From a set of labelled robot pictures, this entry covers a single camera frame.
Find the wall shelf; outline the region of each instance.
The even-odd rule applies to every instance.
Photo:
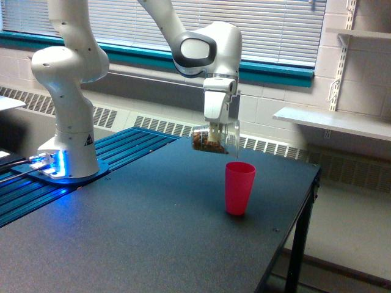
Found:
[[[273,118],[299,125],[391,141],[391,121],[361,114],[292,106],[279,110]]]
[[[354,29],[326,29],[326,32],[332,32],[340,35],[351,35],[358,38],[380,38],[391,40],[391,34],[386,32],[358,31]]]
[[[18,101],[17,99],[6,98],[4,96],[0,96],[0,111],[23,107],[24,104],[22,101]]]

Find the warning label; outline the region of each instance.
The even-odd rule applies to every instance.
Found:
[[[88,135],[88,138],[86,140],[86,143],[84,144],[84,146],[88,146],[88,145],[91,145],[93,144],[93,140],[92,140],[92,137],[91,137],[91,134]]]

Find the table leg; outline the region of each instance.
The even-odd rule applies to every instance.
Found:
[[[305,204],[305,207],[296,223],[296,231],[294,232],[287,282],[285,284],[286,293],[294,293],[296,292],[296,289],[298,287],[301,263],[303,260],[305,242],[307,240],[307,233],[310,225],[310,218],[313,202],[315,199],[316,187],[317,183],[315,182],[311,189],[311,198],[309,198],[309,200]]]

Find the blue led light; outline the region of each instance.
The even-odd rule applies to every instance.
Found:
[[[43,157],[37,157],[37,158],[31,160],[31,163],[35,164],[35,163],[38,163],[38,162],[42,161],[43,159],[44,159]]]
[[[57,155],[57,166],[58,166],[58,172],[57,176],[65,176],[65,155],[63,151],[59,151]]]

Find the shelf bracket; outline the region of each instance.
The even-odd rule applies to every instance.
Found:
[[[346,22],[345,29],[351,30],[353,28],[354,14],[356,12],[357,0],[347,0],[346,9],[348,10],[348,20]],[[342,48],[340,54],[340,60],[338,62],[337,74],[335,75],[334,82],[330,85],[329,96],[327,100],[330,102],[330,111],[337,111],[338,98],[340,96],[340,89],[343,80],[343,73],[345,70],[346,57],[348,55],[350,35],[338,34],[338,38],[341,41]],[[324,138],[329,139],[331,136],[330,130],[325,130]]]

